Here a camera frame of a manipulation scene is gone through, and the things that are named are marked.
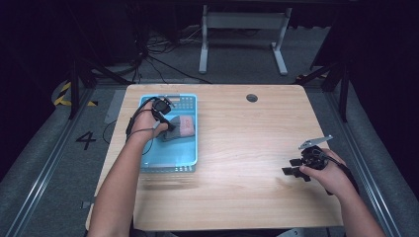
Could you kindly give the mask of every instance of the person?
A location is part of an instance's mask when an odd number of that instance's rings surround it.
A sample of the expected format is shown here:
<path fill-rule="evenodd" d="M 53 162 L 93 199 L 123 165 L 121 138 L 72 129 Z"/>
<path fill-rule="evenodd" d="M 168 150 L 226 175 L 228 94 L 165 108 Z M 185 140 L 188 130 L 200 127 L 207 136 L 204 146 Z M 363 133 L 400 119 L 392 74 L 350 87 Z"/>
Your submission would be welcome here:
<path fill-rule="evenodd" d="M 322 150 L 326 155 L 346 165 L 345 161 L 332 150 L 325 148 Z M 316 179 L 324 189 L 339 200 L 347 236 L 385 236 L 351 181 L 335 163 L 329 162 L 323 170 L 314 170 L 306 166 L 300 166 L 299 170 Z"/>
<path fill-rule="evenodd" d="M 143 149 L 148 140 L 168 128 L 166 123 L 157 125 L 150 112 L 151 106 L 151 102 L 147 103 L 136 118 L 131 135 L 99 189 L 88 236 L 129 236 Z M 323 150 L 345 164 L 333 151 Z M 301 166 L 300 170 L 339 199 L 347 236 L 384 236 L 351 182 L 336 164 L 329 162 L 321 171 L 305 166 Z"/>
<path fill-rule="evenodd" d="M 135 120 L 132 132 L 95 198 L 88 236 L 129 236 L 135 205 L 139 163 L 148 140 L 168 128 L 156 125 L 147 103 Z"/>

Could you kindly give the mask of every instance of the wire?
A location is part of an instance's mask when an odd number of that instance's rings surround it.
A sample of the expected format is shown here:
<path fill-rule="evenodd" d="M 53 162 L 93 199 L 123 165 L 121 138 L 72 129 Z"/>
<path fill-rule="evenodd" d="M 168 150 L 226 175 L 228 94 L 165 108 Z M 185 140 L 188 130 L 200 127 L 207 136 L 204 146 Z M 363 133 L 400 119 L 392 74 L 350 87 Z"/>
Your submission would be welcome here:
<path fill-rule="evenodd" d="M 81 35 L 83 35 L 84 39 L 87 41 L 87 44 L 89 44 L 89 47 L 90 47 L 90 49 L 92 50 L 93 54 L 95 55 L 96 59 L 100 60 L 100 57 L 99 57 L 99 56 L 98 56 L 98 54 L 96 53 L 96 50 L 95 50 L 95 48 L 93 47 L 93 45 L 90 43 L 89 38 L 87 37 L 87 35 L 85 34 L 85 32 L 81 29 L 81 26 L 80 26 L 79 22 L 77 21 L 77 18 L 76 18 L 76 16 L 74 15 L 73 11 L 71 10 L 71 7 L 70 7 L 70 5 L 68 4 L 68 1 L 65 1 L 65 2 L 66 2 L 67 9 L 68 9 L 68 11 L 70 12 L 71 17 L 73 18 L 74 22 L 76 23 L 77 28 L 78 28 L 78 30 L 80 31 Z"/>
<path fill-rule="evenodd" d="M 163 75 L 161 75 L 161 72 L 159 70 L 157 70 L 157 68 L 154 66 L 154 64 L 152 62 L 148 61 L 147 59 L 145 59 L 145 61 L 147 61 L 148 63 L 150 63 L 151 66 L 154 68 L 154 70 L 156 70 L 158 72 L 158 74 L 160 75 L 161 80 L 163 80 L 164 83 L 169 84 L 169 83 L 167 83 L 166 80 L 164 80 Z"/>
<path fill-rule="evenodd" d="M 167 67 L 172 68 L 173 70 L 175 70 L 175 71 L 177 71 L 177 72 L 181 73 L 182 75 L 185 75 L 185 76 L 187 76 L 189 78 L 197 79 L 197 80 L 200 80 L 200 81 L 205 82 L 207 84 L 212 84 L 212 82 L 210 82 L 210 81 L 207 81 L 207 80 L 202 79 L 202 78 L 199 78 L 199 77 L 191 76 L 191 75 L 189 75 L 189 74 L 187 74 L 187 73 L 185 73 L 185 72 L 183 72 L 183 71 L 181 71 L 181 70 L 179 70 L 179 69 L 177 69 L 177 68 L 175 68 L 175 67 L 173 67 L 173 66 L 171 66 L 171 65 L 169 65 L 169 64 L 167 64 L 167 63 L 165 63 L 165 62 L 163 62 L 163 61 L 161 61 L 161 60 L 159 60 L 159 59 L 157 59 L 157 58 L 155 58 L 153 56 L 151 56 L 151 55 L 148 55 L 148 57 L 150 57 L 153 60 L 156 60 L 156 61 L 160 62 L 161 64 L 163 64 L 163 65 L 165 65 Z"/>

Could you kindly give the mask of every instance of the black object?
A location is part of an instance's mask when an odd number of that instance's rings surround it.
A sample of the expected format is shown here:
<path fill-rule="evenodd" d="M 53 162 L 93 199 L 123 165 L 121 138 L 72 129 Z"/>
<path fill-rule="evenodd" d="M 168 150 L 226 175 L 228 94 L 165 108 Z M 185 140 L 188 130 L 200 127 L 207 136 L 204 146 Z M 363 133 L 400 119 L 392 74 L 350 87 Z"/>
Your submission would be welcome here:
<path fill-rule="evenodd" d="M 144 106 L 150 101 L 153 102 L 151 113 L 153 114 L 154 118 L 156 120 L 159 120 L 162 123 L 167 123 L 168 125 L 167 129 L 169 131 L 172 131 L 175 129 L 176 126 L 170 123 L 170 121 L 164 117 L 165 115 L 167 115 L 169 112 L 172 111 L 172 109 L 170 108 L 170 106 L 173 105 L 172 102 L 166 97 L 163 99 L 158 98 L 158 97 L 151 97 L 145 100 L 145 102 L 142 103 L 141 106 L 138 107 L 138 109 L 136 109 L 135 113 L 129 119 L 129 124 L 126 128 L 126 139 L 129 137 L 129 135 L 132 132 L 132 127 L 133 127 L 133 124 L 135 123 L 136 117 L 142 112 L 142 108 L 144 108 Z"/>
<path fill-rule="evenodd" d="M 310 167 L 316 170 L 323 170 L 324 168 L 326 168 L 329 161 L 332 161 L 345 173 L 345 175 L 351 181 L 357 193 L 360 192 L 358 188 L 358 184 L 355 181 L 355 178 L 352 175 L 351 170 L 348 167 L 346 167 L 344 164 L 326 155 L 320 147 L 315 145 L 315 146 L 305 148 L 304 150 L 302 150 L 301 156 L 302 156 L 301 159 L 290 160 L 290 164 L 292 165 L 292 167 L 283 168 L 283 172 L 285 175 L 287 176 L 294 175 L 296 178 L 303 178 L 306 182 L 309 182 L 311 181 L 310 177 L 305 175 L 303 172 L 299 170 L 299 167 L 301 165 L 305 165 L 307 167 Z"/>

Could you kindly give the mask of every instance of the metal stand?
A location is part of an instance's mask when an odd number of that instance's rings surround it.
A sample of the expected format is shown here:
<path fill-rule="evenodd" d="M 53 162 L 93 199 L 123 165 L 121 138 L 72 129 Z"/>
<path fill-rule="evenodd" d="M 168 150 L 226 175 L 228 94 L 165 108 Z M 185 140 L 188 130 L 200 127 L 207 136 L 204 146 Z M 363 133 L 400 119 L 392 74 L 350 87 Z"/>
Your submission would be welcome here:
<path fill-rule="evenodd" d="M 318 76 L 329 72 L 321 89 L 324 92 L 333 92 L 339 81 L 341 81 L 341 91 L 339 97 L 339 114 L 343 122 L 346 120 L 346 105 L 348 101 L 348 90 L 349 90 L 349 62 L 337 62 L 328 66 L 321 67 L 314 72 L 303 76 L 300 80 L 296 81 L 297 85 L 304 85 L 305 83 L 317 78 Z"/>
<path fill-rule="evenodd" d="M 287 75 L 288 71 L 281 55 L 281 45 L 290 20 L 292 8 L 285 13 L 220 13 L 209 12 L 207 5 L 203 10 L 203 46 L 201 49 L 201 60 L 199 72 L 207 73 L 209 55 L 208 29 L 265 29 L 279 30 L 279 37 L 272 42 L 272 51 L 277 60 L 281 75 Z"/>

